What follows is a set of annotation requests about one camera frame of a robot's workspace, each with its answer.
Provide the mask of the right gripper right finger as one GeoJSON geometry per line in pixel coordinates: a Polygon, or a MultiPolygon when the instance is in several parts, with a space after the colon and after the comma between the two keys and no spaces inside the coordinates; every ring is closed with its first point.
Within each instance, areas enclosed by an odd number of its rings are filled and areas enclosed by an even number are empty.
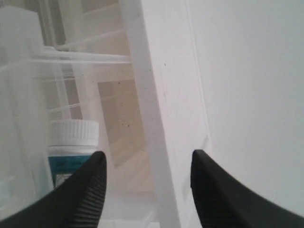
{"type": "Polygon", "coordinates": [[[204,228],[302,228],[304,218],[256,194],[203,150],[192,154],[190,187],[204,228]]]}

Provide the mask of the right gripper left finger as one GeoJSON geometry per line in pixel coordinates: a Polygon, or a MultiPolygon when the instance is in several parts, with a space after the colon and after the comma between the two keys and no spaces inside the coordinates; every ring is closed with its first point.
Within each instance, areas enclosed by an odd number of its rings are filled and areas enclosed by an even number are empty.
{"type": "Polygon", "coordinates": [[[94,152],[59,187],[0,222],[2,228],[96,228],[106,195],[106,156],[94,152]]]}

